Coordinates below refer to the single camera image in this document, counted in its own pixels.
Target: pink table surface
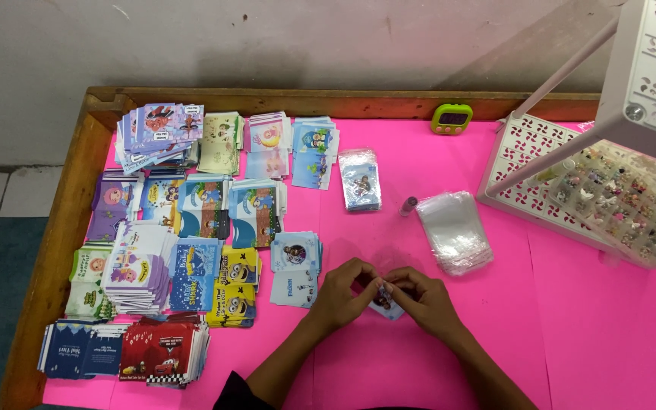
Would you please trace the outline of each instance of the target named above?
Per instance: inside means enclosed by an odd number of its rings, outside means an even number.
[[[408,196],[475,193],[495,135],[494,123],[438,136],[419,120],[335,120],[341,149],[378,155],[383,210],[349,214],[338,167],[328,191],[288,183],[285,230],[313,230],[324,269],[349,257],[381,273],[415,266],[441,278],[460,318],[490,356],[541,409],[656,408],[656,271],[622,262],[530,222],[478,204],[495,253],[489,266],[460,278],[434,262],[418,216],[396,210]],[[242,174],[245,154],[242,156]],[[159,389],[115,377],[50,379],[47,404],[90,408],[210,408],[230,371],[243,377],[274,350],[307,312],[269,303],[267,250],[252,329],[212,329],[202,379],[186,390]],[[390,322],[368,309],[309,357],[285,408],[413,405],[477,408],[459,364],[404,315]]]

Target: glue bottle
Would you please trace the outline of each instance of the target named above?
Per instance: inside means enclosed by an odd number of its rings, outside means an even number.
[[[551,181],[554,178],[558,178],[560,175],[566,174],[574,169],[574,167],[576,167],[574,160],[567,158],[544,171],[536,173],[533,177],[528,178],[525,183],[531,188],[539,187],[544,182]]]

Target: minion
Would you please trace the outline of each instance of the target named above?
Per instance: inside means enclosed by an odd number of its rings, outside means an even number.
[[[254,319],[257,310],[254,307],[254,301],[235,296],[227,301],[227,312],[232,317],[244,317]]]
[[[233,263],[227,269],[230,282],[255,283],[257,281],[257,269],[248,263]]]

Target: hand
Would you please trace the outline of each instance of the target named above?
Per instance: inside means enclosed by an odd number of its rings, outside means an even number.
[[[354,297],[351,284],[361,273],[369,274],[373,279],[361,294]],[[304,320],[322,337],[328,336],[355,320],[369,306],[382,282],[373,265],[355,257],[326,274],[315,303]]]
[[[388,272],[383,279],[384,288],[394,301],[430,335],[453,345],[467,332],[441,280],[431,279],[408,266]],[[396,287],[404,292],[395,292]]]

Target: white wall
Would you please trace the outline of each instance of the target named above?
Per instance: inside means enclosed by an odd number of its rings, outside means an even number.
[[[531,91],[621,3],[0,0],[0,165],[63,163],[90,85]]]

